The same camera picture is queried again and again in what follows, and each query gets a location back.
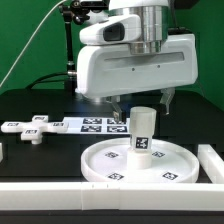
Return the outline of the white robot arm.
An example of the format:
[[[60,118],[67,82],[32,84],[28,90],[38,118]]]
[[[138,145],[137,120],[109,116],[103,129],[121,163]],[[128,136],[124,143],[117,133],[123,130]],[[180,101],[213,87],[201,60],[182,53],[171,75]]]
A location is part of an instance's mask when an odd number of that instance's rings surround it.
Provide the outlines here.
[[[168,33],[169,0],[110,0],[110,15],[80,31],[77,88],[89,99],[111,102],[114,119],[124,94],[159,90],[168,107],[178,86],[198,77],[193,34]]]

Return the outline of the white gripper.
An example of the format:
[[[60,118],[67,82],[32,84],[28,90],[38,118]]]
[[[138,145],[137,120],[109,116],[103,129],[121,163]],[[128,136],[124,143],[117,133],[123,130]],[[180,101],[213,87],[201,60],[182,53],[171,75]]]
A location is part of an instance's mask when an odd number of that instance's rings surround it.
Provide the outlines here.
[[[161,90],[161,110],[169,114],[175,89],[193,84],[198,66],[193,34],[171,35],[154,54],[133,55],[128,44],[86,46],[78,55],[77,88],[87,98],[109,97],[116,123],[126,122],[120,97]]]

